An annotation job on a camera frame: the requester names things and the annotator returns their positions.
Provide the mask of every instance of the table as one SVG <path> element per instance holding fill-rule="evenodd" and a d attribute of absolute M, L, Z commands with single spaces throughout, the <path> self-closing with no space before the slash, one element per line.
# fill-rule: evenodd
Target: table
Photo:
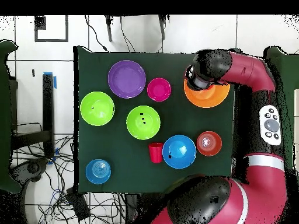
<path fill-rule="evenodd" d="M 283 53 L 280 47 L 268 47 L 264 55 L 268 67 L 277 80 L 276 94 L 281 109 L 284 167 L 291 170 L 294 163 L 294 90 L 299 89 L 299 55 Z"/>
<path fill-rule="evenodd" d="M 77 113 L 79 193 L 155 193 L 163 192 L 173 182 L 190 174 L 230 175 L 234 87 L 231 86 L 227 98 L 216 107 L 194 106 L 183 90 L 183 74 L 194 54 L 89 52 L 80 46 L 75 49 L 78 52 L 78 82 L 75 80 L 75 84 L 79 83 L 79 104 L 88 93 L 102 91 L 113 99 L 116 109 L 112 120 L 101 127 L 87 124 Z M 109 69 L 120 60 L 133 60 L 144 68 L 147 83 L 135 98 L 119 98 L 109 88 Z M 151 100 L 146 90 L 148 83 L 157 77 L 165 78 L 172 86 L 170 97 L 160 103 Z M 161 118 L 159 132 L 145 141 L 132 137 L 126 127 L 128 113 L 139 105 L 153 107 Z M 215 131 L 222 138 L 222 149 L 217 155 L 205 157 L 197 151 L 194 163 L 182 170 L 173 169 L 165 162 L 151 163 L 149 143 L 165 142 L 179 134 L 196 142 L 199 134 L 208 130 Z M 85 175 L 87 164 L 94 159 L 107 160 L 111 166 L 112 175 L 102 185 L 92 184 Z"/>

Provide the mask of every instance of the green bowl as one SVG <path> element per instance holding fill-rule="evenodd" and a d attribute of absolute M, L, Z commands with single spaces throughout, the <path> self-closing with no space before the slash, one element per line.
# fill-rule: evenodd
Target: green bowl
<path fill-rule="evenodd" d="M 156 135 L 160 129 L 160 124 L 159 114 L 149 106 L 135 107 L 127 117 L 129 133 L 140 140 L 146 140 Z"/>
<path fill-rule="evenodd" d="M 101 126 L 107 124 L 114 115 L 114 103 L 108 94 L 91 92 L 80 104 L 82 118 L 90 125 Z"/>

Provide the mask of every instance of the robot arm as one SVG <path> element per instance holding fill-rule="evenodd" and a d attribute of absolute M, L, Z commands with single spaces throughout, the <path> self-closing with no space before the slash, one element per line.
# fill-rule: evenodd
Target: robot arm
<path fill-rule="evenodd" d="M 286 203 L 283 144 L 275 81 L 261 60 L 228 50 L 198 51 L 185 73 L 193 90 L 212 83 L 238 83 L 252 88 L 248 150 L 238 166 L 246 168 L 241 183 L 226 177 L 192 177 L 179 184 L 150 224 L 274 224 Z"/>

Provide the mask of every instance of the red bowl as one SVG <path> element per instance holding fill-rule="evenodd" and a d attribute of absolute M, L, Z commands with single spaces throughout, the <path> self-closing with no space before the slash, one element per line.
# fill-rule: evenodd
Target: red bowl
<path fill-rule="evenodd" d="M 205 131 L 199 135 L 196 146 L 202 155 L 213 156 L 220 151 L 222 140 L 214 131 Z"/>

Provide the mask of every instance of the purple plate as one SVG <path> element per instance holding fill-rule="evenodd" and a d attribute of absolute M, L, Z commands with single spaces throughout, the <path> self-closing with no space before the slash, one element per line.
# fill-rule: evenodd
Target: purple plate
<path fill-rule="evenodd" d="M 139 95 L 145 86 L 144 70 L 134 61 L 119 61 L 109 71 L 108 84 L 117 96 L 133 98 Z"/>

